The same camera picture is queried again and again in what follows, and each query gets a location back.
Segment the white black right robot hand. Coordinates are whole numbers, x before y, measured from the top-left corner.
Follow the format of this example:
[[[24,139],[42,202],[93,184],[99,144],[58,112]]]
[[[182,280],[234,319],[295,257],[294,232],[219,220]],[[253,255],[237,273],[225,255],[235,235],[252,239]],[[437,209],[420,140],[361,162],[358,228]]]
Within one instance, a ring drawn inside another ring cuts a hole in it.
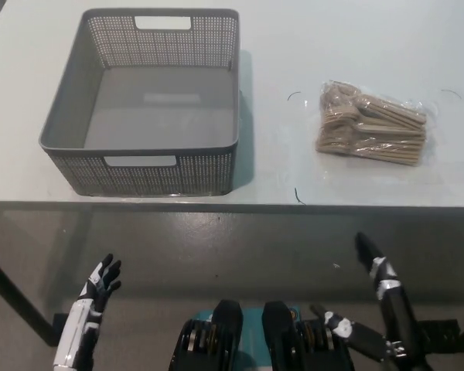
[[[372,280],[386,335],[329,311],[322,305],[311,305],[310,310],[324,321],[324,325],[338,339],[370,359],[423,363],[425,351],[421,344],[418,321],[396,271],[366,234],[356,234],[355,248],[359,262]]]

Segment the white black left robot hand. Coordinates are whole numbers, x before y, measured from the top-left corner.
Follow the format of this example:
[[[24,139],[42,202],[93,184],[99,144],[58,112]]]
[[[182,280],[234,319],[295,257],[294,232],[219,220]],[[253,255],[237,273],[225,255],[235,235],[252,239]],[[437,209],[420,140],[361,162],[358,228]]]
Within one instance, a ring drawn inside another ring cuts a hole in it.
[[[121,262],[108,254],[92,271],[71,306],[60,336],[54,370],[92,370],[107,302],[121,282]]]

